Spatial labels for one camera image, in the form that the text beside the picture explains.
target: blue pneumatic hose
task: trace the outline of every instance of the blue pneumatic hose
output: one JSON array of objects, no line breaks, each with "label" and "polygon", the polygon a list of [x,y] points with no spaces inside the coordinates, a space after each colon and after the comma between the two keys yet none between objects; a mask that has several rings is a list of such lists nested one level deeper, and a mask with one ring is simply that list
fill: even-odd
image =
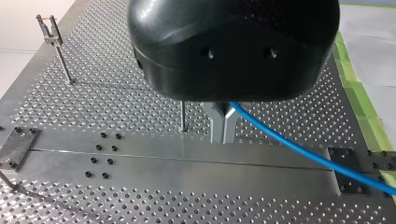
[{"label": "blue pneumatic hose", "polygon": [[289,139],[286,137],[280,135],[279,133],[275,132],[274,130],[268,128],[265,126],[263,123],[259,122],[253,116],[251,116],[248,112],[246,112],[240,104],[237,102],[230,102],[231,106],[235,108],[235,110],[246,120],[248,120],[250,123],[254,124],[257,126],[260,130],[274,138],[276,141],[280,142],[281,144],[293,149],[294,151],[300,153],[301,155],[307,157],[308,159],[315,161],[323,166],[329,167],[330,169],[334,170],[335,172],[338,172],[342,175],[346,175],[352,179],[355,179],[362,184],[365,184],[369,187],[379,189],[381,191],[384,191],[388,194],[391,195],[396,195],[396,188],[393,188],[387,184],[381,183],[377,180],[372,179],[371,177],[367,175],[363,175],[359,172],[353,171],[351,169],[346,168],[345,166],[339,165],[333,161],[329,161],[324,157],[319,156],[316,153],[313,153],[303,147],[300,147],[299,145],[291,142]]}]

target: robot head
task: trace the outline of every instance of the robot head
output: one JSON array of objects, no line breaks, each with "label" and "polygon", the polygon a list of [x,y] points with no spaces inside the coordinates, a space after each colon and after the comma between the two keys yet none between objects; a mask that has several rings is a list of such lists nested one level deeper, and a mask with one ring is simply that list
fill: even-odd
[{"label": "robot head", "polygon": [[189,101],[274,101],[317,81],[337,0],[132,0],[128,25],[148,84]]}]

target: metal rod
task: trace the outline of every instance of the metal rod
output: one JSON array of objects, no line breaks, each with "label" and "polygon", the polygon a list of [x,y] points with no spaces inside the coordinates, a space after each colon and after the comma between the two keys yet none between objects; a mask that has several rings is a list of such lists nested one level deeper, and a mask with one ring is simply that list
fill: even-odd
[{"label": "metal rod", "polygon": [[184,101],[180,101],[180,131],[186,132],[186,103]]},{"label": "metal rod", "polygon": [[12,189],[15,189],[16,186],[12,184],[12,182],[0,171],[0,178]]},{"label": "metal rod", "polygon": [[73,79],[70,77],[69,70],[66,67],[66,62],[64,61],[64,56],[61,53],[61,48],[60,47],[55,47],[55,49],[56,49],[56,53],[58,54],[59,61],[61,61],[62,68],[64,69],[64,75],[67,78],[67,82],[69,84],[73,84]]}]

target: bolt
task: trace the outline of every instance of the bolt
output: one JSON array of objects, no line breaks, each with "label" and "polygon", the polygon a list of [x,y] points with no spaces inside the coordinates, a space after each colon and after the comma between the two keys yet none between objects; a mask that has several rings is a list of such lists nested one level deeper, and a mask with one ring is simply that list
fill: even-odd
[{"label": "bolt", "polygon": [[91,176],[92,176],[92,173],[91,173],[91,172],[89,172],[89,171],[87,171],[87,172],[85,172],[85,176],[87,176],[87,177],[91,177]]},{"label": "bolt", "polygon": [[377,165],[375,162],[373,162],[370,166],[371,166],[373,169],[375,169],[375,168],[378,167],[378,165]]},{"label": "bolt", "polygon": [[11,161],[9,164],[9,167],[11,167],[12,169],[15,169],[17,167],[17,163],[15,161]]},{"label": "bolt", "polygon": [[102,173],[102,178],[108,179],[108,173]]},{"label": "bolt", "polygon": [[389,197],[389,194],[388,194],[388,193],[386,193],[386,192],[382,192],[382,197],[384,197],[384,198],[388,198],[388,197]]}]

